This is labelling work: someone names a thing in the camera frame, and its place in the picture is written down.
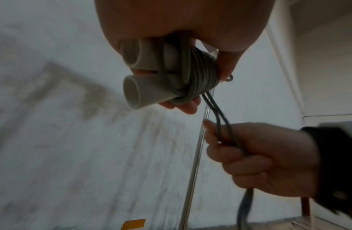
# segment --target wire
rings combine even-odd
[[[244,156],[250,156],[250,153],[241,145],[239,139],[233,132],[229,121],[226,119],[223,112],[209,92],[211,89],[216,87],[220,81],[217,74],[216,59],[209,53],[203,52],[196,47],[191,47],[187,37],[181,35],[179,40],[181,51],[181,78],[183,82],[189,80],[188,88],[186,90],[178,90],[172,84],[164,64],[164,38],[154,38],[154,48],[157,52],[156,58],[157,62],[159,63],[158,74],[160,74],[162,79],[164,79],[164,83],[168,86],[169,90],[174,94],[179,95],[178,98],[170,100],[170,102],[175,105],[182,105],[191,101],[193,98],[202,95],[206,104],[215,114],[218,140],[225,143],[221,136],[222,119],[230,137],[234,141],[235,147],[239,148]],[[231,75],[227,81],[232,80],[233,76]],[[251,227],[247,222],[247,218],[252,207],[253,194],[253,189],[247,189],[240,203],[236,216],[236,227],[238,230],[251,230]]]

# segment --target orange sticker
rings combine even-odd
[[[144,227],[144,224],[145,224],[145,219],[134,220],[134,221],[125,221],[122,226],[122,230],[142,228],[142,227]]]

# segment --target black sleeve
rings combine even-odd
[[[340,128],[305,127],[320,156],[319,189],[315,201],[352,218],[352,138]]]

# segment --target pvc tube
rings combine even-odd
[[[168,71],[180,71],[180,54],[178,50],[164,43],[164,64]],[[131,69],[158,70],[153,41],[149,38],[129,40],[122,43],[120,53],[125,64]]]
[[[180,75],[169,74],[169,78],[177,89],[184,87]],[[123,91],[128,105],[135,110],[179,97],[168,89],[158,74],[126,76]]]

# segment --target ceiling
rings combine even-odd
[[[352,0],[289,0],[289,3],[297,36],[352,11]]]

